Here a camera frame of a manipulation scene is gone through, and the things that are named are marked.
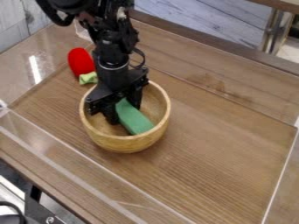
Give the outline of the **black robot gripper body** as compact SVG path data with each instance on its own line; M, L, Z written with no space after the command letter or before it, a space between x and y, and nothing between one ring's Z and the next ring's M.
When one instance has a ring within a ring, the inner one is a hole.
M126 98L130 87L144 88L148 84L146 67L129 69L128 65L124 65L117 69L101 67L98 71L98 84L84 99L86 111L92 116L96 113L101 113L104 102L116 104L122 98Z

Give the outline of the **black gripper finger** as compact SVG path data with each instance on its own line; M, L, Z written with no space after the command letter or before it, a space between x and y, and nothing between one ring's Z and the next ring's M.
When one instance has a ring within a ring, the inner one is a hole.
M142 88L141 87L130 87L126 93L126 100L129 101L130 105L140 109L141 100L142 100Z
M110 102L104 102L101 105L101 113L106 118L106 121L110 125L118 124L118 116L116 111L116 104Z

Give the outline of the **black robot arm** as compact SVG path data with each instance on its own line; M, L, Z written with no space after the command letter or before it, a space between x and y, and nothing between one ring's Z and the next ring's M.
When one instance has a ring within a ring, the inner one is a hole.
M128 100L141 106L142 88L148 84L148 68L129 64L136 48L138 31L130 23L128 0L34 0L44 14L58 26L77 21L88 31L94 44L92 60L97 85L84 99L90 115L100 113L106 121L118 123L117 103Z

